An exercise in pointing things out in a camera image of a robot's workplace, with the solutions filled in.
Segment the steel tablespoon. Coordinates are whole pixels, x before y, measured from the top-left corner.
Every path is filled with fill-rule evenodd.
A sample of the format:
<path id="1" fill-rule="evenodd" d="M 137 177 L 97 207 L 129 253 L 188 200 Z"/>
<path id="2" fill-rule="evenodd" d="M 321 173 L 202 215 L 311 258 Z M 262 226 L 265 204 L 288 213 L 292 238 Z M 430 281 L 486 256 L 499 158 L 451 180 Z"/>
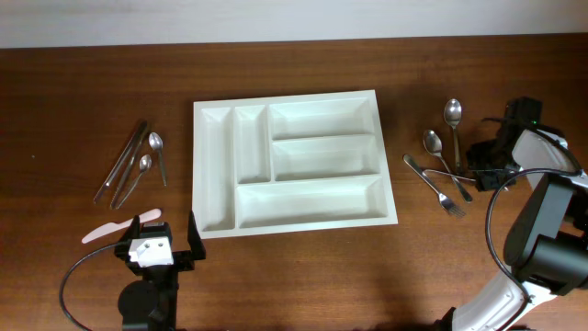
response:
<path id="1" fill-rule="evenodd" d="M 423 134 L 423 141 L 424 141 L 425 150 L 429 154 L 437 157 L 440 160 L 440 162 L 443 164 L 446 171 L 451 176 L 452 181 L 454 182 L 454 184 L 455 184 L 456 188 L 458 189 L 463 200 L 466 201 L 467 203 L 473 202 L 472 196 L 467 192 L 465 187 L 460 183 L 460 181 L 456 177 L 453 177 L 453 173 L 451 172 L 449 165 L 447 164 L 447 162 L 445 161 L 445 159 L 442 155 L 443 144 L 441 142 L 441 139 L 437 136 L 437 134 L 432 130 L 426 130 Z"/>
<path id="2" fill-rule="evenodd" d="M 462 119 L 462 107 L 457 99 L 451 98 L 448 100 L 444 108 L 443 116 L 446 124 L 449 125 L 452 129 L 456 171 L 459 175 L 462 175 L 463 163 L 461 160 L 460 143 L 458 137 L 458 125 Z"/>

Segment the steel fork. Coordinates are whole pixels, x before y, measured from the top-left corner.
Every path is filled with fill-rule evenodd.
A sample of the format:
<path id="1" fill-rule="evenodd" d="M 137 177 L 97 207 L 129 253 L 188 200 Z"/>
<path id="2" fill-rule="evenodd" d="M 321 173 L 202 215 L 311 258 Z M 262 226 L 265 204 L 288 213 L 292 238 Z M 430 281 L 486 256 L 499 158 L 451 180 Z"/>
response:
<path id="1" fill-rule="evenodd" d="M 463 176 L 458 176 L 458 175 L 454 175 L 448 172 L 443 172 L 440 170 L 434 170 L 434 169 L 424 169 L 423 172 L 425 174 L 437 174 L 437 175 L 443 175 L 443 176 L 448 176 L 448 177 L 452 177 L 454 179 L 458 179 L 458 180 L 464 180 L 464 181 L 468 181 L 468 182 L 476 182 L 475 178 L 470 178 L 470 177 L 463 177 Z"/>
<path id="2" fill-rule="evenodd" d="M 429 188 L 436 194 L 437 200 L 440 206 L 450 215 L 462 218 L 466 213 L 448 196 L 443 194 L 436 184 L 424 173 L 424 171 L 416 164 L 413 158 L 409 154 L 405 154 L 402 157 L 405 164 L 411 168 L 411 170 L 420 177 Z"/>

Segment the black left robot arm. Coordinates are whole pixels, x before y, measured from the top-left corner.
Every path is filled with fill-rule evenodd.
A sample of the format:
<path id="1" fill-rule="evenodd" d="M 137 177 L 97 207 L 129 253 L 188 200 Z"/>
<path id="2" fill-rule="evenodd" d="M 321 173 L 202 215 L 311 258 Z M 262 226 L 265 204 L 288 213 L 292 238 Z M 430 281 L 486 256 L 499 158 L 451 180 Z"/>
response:
<path id="1" fill-rule="evenodd" d="M 115 256 L 140 280 L 127 285 L 119 295 L 118 309 L 124 330 L 175 330 L 178 274 L 195 269 L 206 258 L 206 249 L 188 214 L 188 250 L 174 251 L 168 223 L 142 224 L 134 217 L 120 237 Z"/>

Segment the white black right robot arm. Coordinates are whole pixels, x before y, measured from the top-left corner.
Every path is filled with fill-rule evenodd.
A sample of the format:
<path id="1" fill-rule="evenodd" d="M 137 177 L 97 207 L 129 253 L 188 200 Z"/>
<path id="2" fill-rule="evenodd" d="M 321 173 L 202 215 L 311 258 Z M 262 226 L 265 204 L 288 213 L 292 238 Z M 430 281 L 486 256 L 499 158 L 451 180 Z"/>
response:
<path id="1" fill-rule="evenodd" d="M 491 191 L 484 235 L 498 274 L 435 330 L 510 330 L 543 302 L 587 287 L 587 174 L 562 131 L 541 123 L 542 103 L 507 102 L 495 138 L 466 152 L 479 191 Z M 497 255 L 492 215 L 499 194 L 526 177 L 532 193 Z"/>

